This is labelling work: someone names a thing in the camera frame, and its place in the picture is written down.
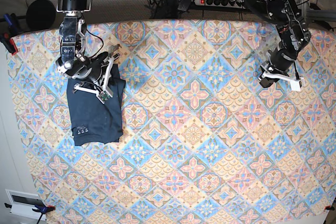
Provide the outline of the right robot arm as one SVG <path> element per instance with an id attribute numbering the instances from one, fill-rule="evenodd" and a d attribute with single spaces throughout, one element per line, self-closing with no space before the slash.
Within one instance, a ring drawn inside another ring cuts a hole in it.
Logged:
<path id="1" fill-rule="evenodd" d="M 95 89 L 108 89 L 113 61 L 103 52 L 86 56 L 86 32 L 84 13 L 91 10 L 92 0 L 58 0 L 57 12 L 64 19 L 59 27 L 60 57 L 56 60 L 58 72 L 70 79 L 92 83 Z"/>

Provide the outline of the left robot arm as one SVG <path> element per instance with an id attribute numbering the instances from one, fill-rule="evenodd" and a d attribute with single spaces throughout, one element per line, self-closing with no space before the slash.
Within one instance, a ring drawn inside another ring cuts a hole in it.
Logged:
<path id="1" fill-rule="evenodd" d="M 262 14 L 250 0 L 244 5 L 262 20 L 276 26 L 280 42 L 274 50 L 269 49 L 267 59 L 260 65 L 259 84 L 269 88 L 279 80 L 289 83 L 292 91 L 300 92 L 304 78 L 299 76 L 296 60 L 299 52 L 310 42 L 311 32 L 295 0 L 263 0 L 267 16 Z"/>

